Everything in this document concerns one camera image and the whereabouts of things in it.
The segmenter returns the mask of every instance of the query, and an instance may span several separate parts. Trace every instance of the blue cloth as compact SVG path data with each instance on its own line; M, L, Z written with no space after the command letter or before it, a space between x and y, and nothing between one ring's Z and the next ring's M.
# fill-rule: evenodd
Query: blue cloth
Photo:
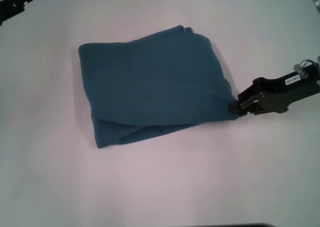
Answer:
M189 27L83 44L79 56L98 148L237 118L210 40Z

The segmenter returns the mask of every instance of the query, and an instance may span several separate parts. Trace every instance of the label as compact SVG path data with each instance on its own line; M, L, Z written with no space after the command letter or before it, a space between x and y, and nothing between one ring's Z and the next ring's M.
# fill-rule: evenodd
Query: label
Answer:
M301 80L300 75L296 75L296 76L293 76L291 78L287 78L285 80L285 85L288 86L288 85L290 85L290 84L292 84L294 82L297 82L299 80Z

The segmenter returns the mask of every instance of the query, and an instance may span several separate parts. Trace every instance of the white background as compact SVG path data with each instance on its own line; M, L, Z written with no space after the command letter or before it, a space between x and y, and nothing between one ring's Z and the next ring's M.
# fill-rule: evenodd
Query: white background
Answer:
M312 0L35 0L0 27L0 226L320 226L320 95L95 147L77 49L177 25L208 37L235 94L320 55Z

